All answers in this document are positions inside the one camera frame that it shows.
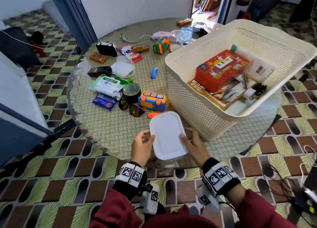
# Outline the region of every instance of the patterned carpet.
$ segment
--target patterned carpet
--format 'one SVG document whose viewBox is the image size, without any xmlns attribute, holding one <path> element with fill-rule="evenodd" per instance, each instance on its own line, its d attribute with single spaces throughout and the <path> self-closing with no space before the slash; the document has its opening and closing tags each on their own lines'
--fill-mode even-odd
<svg viewBox="0 0 317 228">
<path fill-rule="evenodd" d="M 260 23 L 317 45 L 311 28 L 299 30 L 288 23 L 293 9 L 292 5 L 279 4 Z M 71 118 L 66 87 L 68 76 L 80 58 L 74 52 L 76 41 L 66 36 L 42 10 L 12 18 L 6 24 L 44 34 L 44 51 L 49 57 L 40 58 L 42 66 L 26 72 L 47 124 L 54 129 Z M 50 48 L 60 40 L 56 48 Z M 315 63 L 313 60 L 283 87 L 283 106 L 278 111 L 282 118 L 248 152 L 225 161 L 240 176 L 244 187 L 259 192 L 285 218 L 289 216 L 290 204 L 284 195 L 268 190 L 269 185 L 282 194 L 281 186 L 273 180 L 278 178 L 277 174 L 266 168 L 271 164 L 282 177 L 289 177 L 295 185 L 300 185 L 299 164 L 311 164 L 309 157 L 316 159 L 313 153 L 303 151 L 304 145 L 317 150 Z M 309 78 L 300 82 L 303 72 L 309 74 Z M 122 164 L 95 147 L 80 130 L 67 132 L 53 142 L 45 154 L 0 181 L 0 227 L 87 227 L 107 190 L 113 186 L 113 178 Z M 311 167 L 306 166 L 305 175 L 310 170 Z M 149 180 L 160 187 L 159 201 L 166 212 L 187 204 L 192 214 L 206 217 L 220 228 L 232 228 L 237 221 L 236 213 L 228 206 L 217 215 L 203 209 L 195 195 L 196 187 L 201 184 L 199 168 L 172 170 L 169 174 L 148 169 L 147 173 Z M 134 197 L 132 205 L 137 207 L 139 202 L 139 197 Z M 310 227 L 299 216 L 292 222 L 299 227 Z"/>
</svg>

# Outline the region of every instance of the green and white wipes package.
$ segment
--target green and white wipes package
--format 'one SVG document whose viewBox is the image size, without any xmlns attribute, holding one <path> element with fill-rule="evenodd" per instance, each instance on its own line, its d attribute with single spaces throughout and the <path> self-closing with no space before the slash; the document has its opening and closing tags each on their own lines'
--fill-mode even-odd
<svg viewBox="0 0 317 228">
<path fill-rule="evenodd" d="M 100 75 L 89 89 L 99 94 L 109 95 L 120 100 L 123 95 L 121 89 L 128 83 L 129 82 L 124 79 Z"/>
</svg>

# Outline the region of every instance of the black wristband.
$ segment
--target black wristband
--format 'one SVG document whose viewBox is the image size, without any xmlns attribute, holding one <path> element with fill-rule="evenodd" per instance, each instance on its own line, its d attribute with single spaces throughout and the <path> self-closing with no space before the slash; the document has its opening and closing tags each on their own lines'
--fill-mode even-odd
<svg viewBox="0 0 317 228">
<path fill-rule="evenodd" d="M 136 162 L 129 162 L 130 164 L 132 165 L 135 165 L 135 166 L 138 166 L 138 167 L 141 167 L 138 163 Z M 147 175 L 146 175 L 146 171 L 144 171 L 143 175 L 142 175 L 142 179 L 145 179 L 147 180 Z M 140 193 L 140 187 L 136 188 L 134 186 L 131 186 L 129 185 L 128 183 L 126 182 L 123 182 L 123 181 L 120 181 L 120 180 L 117 180 L 115 182 L 115 184 L 113 185 L 112 187 L 114 190 L 118 191 L 119 193 L 123 194 L 125 197 L 128 198 L 129 201 L 132 200 L 132 198 L 135 196 L 135 195 L 139 195 Z"/>
<path fill-rule="evenodd" d="M 215 158 L 209 158 L 206 160 L 206 162 L 203 165 L 203 173 L 206 174 L 213 166 L 218 164 L 219 161 L 217 161 Z M 231 190 L 233 187 L 235 187 L 237 184 L 240 184 L 240 180 L 238 178 L 233 178 L 227 183 L 224 184 L 224 186 L 217 192 L 217 195 L 224 195 L 226 196 L 226 193 Z"/>
</svg>

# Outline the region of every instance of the beige plastic basket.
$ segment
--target beige plastic basket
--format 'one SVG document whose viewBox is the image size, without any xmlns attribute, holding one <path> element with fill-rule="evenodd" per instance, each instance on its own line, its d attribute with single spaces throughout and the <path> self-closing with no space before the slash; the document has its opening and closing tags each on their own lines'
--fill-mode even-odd
<svg viewBox="0 0 317 228">
<path fill-rule="evenodd" d="M 196 67 L 235 44 L 278 67 L 266 80 L 267 92 L 241 115 L 222 111 L 187 82 Z M 169 98 L 173 107 L 208 141 L 238 120 L 248 118 L 259 105 L 317 55 L 317 49 L 285 32 L 238 19 L 178 49 L 165 58 Z"/>
</svg>

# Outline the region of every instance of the table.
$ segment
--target table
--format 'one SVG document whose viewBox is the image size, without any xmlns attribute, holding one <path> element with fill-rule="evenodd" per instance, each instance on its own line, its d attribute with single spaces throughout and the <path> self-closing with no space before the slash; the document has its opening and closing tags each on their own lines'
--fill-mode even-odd
<svg viewBox="0 0 317 228">
<path fill-rule="evenodd" d="M 176 22 L 179 20 L 181 19 L 165 18 L 132 24 L 106 35 L 99 41 L 113 42 L 117 47 L 120 47 L 127 44 L 127 42 L 121 40 L 121 33 L 125 35 L 127 40 L 135 41 L 144 34 L 152 35 L 159 30 L 177 30 L 179 27 L 176 26 Z M 154 41 L 143 38 L 136 45 L 144 43 L 151 47 Z M 70 76 L 67 90 L 69 110 L 83 134 L 90 137 L 97 147 L 106 150 L 109 155 L 118 159 L 128 160 L 131 158 L 133 139 L 140 131 L 149 128 L 150 119 L 147 118 L 147 114 L 151 111 L 146 110 L 145 114 L 136 118 L 130 115 L 128 110 L 120 110 L 117 104 L 112 111 L 108 111 L 92 103 L 96 93 L 90 91 L 89 86 L 96 78 L 89 77 L 87 72 L 90 68 L 112 65 L 116 62 L 116 58 L 113 57 L 109 57 L 104 64 L 91 61 L 89 56 L 94 52 L 97 52 L 97 48 L 95 44 L 92 44 L 86 52 L 84 60 L 74 68 Z M 156 66 L 158 58 L 158 55 L 152 50 L 142 53 L 144 59 L 135 63 L 133 79 L 134 82 L 140 85 L 142 91 L 153 91 L 165 94 L 168 97 L 167 73 L 164 61 L 168 53 L 169 51 L 159 55 L 157 65 L 159 70 L 156 79 L 150 78 L 151 71 Z M 237 122 L 236 125 L 211 142 L 204 141 L 210 155 L 222 161 L 255 144 L 270 127 L 281 103 L 282 92 L 277 90 L 247 120 Z M 167 110 L 175 111 L 172 106 L 168 106 Z M 182 122 L 184 127 L 189 127 L 189 124 L 183 118 Z M 196 167 L 196 164 L 188 154 L 177 161 L 165 162 L 155 158 L 155 154 L 152 152 L 147 167 L 161 169 L 191 168 Z"/>
</svg>

